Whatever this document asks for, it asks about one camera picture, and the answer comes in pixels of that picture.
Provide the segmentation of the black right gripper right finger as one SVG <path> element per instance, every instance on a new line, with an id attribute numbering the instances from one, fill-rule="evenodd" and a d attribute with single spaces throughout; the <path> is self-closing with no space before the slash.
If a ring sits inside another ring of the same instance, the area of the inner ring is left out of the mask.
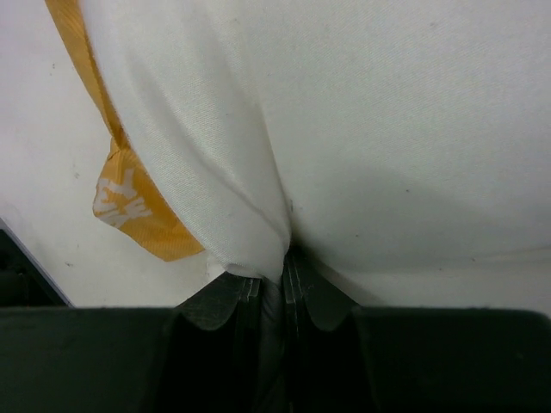
<path id="1" fill-rule="evenodd" d="M 541 313 L 362 306 L 297 249 L 282 284 L 295 412 L 550 409 L 550 321 Z"/>

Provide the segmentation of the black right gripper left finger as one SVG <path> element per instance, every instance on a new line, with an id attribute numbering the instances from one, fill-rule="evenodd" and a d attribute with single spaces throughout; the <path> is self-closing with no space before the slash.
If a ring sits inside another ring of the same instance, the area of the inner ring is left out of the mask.
<path id="1" fill-rule="evenodd" d="M 223 274 L 175 308 L 1 312 L 4 412 L 248 412 L 262 283 Z"/>

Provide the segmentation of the yellow Mickey Mouse pillowcase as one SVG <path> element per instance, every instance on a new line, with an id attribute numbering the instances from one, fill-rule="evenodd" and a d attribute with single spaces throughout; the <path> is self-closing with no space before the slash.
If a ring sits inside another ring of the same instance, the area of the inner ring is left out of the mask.
<path id="1" fill-rule="evenodd" d="M 172 212 L 132 149 L 93 56 L 77 1 L 47 1 L 71 62 L 110 133 L 110 151 L 96 184 L 96 218 L 154 256 L 173 262 L 203 251 Z"/>

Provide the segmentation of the white pillow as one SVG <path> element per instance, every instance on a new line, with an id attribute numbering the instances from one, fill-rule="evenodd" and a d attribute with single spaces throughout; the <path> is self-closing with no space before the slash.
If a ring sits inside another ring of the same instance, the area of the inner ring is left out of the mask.
<path id="1" fill-rule="evenodd" d="M 171 210 L 227 270 L 550 309 L 547 1 L 83 1 Z"/>

